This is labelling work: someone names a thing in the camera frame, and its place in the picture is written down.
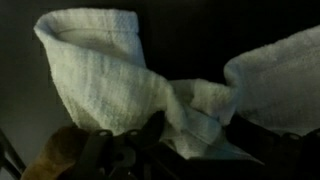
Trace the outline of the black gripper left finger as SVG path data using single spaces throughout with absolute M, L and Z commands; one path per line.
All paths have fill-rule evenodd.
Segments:
M 95 131 L 71 174 L 71 180 L 182 180 L 185 160 L 160 141 L 166 117 L 154 113 L 141 129 L 115 136 Z

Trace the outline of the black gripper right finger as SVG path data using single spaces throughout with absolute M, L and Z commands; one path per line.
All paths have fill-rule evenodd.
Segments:
M 266 180 L 320 180 L 320 135 L 279 135 L 235 115 L 225 128 L 229 142 L 264 164 Z

